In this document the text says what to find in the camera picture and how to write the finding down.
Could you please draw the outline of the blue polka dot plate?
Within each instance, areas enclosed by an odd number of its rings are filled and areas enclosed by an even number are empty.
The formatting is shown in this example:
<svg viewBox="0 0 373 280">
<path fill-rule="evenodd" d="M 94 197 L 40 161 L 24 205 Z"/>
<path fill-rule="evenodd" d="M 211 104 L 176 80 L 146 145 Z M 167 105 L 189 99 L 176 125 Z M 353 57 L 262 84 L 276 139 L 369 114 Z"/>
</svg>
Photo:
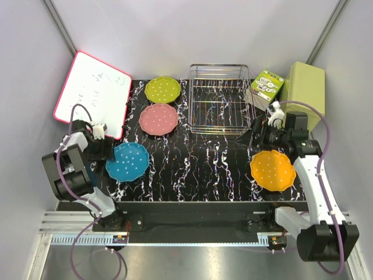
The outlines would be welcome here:
<svg viewBox="0 0 373 280">
<path fill-rule="evenodd" d="M 122 143 L 114 148 L 114 159 L 107 160 L 108 175 L 122 183 L 132 182 L 143 176 L 149 167 L 149 153 L 136 142 Z"/>
</svg>

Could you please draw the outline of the pink polka dot plate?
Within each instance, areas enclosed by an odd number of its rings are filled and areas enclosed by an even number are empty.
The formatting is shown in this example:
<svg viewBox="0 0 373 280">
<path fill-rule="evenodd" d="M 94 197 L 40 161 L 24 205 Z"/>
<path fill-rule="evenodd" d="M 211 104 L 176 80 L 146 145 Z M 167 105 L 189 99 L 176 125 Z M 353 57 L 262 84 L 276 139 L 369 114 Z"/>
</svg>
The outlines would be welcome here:
<svg viewBox="0 0 373 280">
<path fill-rule="evenodd" d="M 152 136 L 163 136 L 171 133 L 178 125 L 178 113 L 168 104 L 152 104 L 140 114 L 141 129 Z"/>
</svg>

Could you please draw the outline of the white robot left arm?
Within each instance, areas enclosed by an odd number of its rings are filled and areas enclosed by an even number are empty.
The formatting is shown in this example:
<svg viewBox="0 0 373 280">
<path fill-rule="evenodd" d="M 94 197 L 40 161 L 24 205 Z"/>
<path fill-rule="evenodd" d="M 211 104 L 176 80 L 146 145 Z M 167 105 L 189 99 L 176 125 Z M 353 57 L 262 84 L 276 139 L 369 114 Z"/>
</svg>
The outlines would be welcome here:
<svg viewBox="0 0 373 280">
<path fill-rule="evenodd" d="M 91 162 L 114 160 L 114 138 L 103 123 L 72 121 L 59 147 L 41 158 L 52 192 L 60 201 L 84 205 L 107 229 L 121 230 L 126 217 L 118 204 L 97 186 Z"/>
</svg>

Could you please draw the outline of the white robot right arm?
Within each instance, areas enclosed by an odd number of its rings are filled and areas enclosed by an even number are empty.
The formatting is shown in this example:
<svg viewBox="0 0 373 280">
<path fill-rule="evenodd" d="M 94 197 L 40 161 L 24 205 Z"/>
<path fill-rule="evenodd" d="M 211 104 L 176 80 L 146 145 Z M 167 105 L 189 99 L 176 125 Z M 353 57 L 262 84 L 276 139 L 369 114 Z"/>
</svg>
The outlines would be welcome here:
<svg viewBox="0 0 373 280">
<path fill-rule="evenodd" d="M 284 191 L 296 177 L 300 179 L 309 218 L 305 219 L 293 207 L 277 206 L 265 216 L 265 226 L 274 232 L 283 228 L 291 234 L 303 261 L 345 262 L 360 233 L 337 206 L 326 179 L 324 149 L 309 138 L 305 113 L 288 113 L 284 128 L 281 123 L 279 118 L 270 124 L 264 115 L 257 117 L 237 142 L 259 149 L 250 169 L 260 187 Z"/>
</svg>

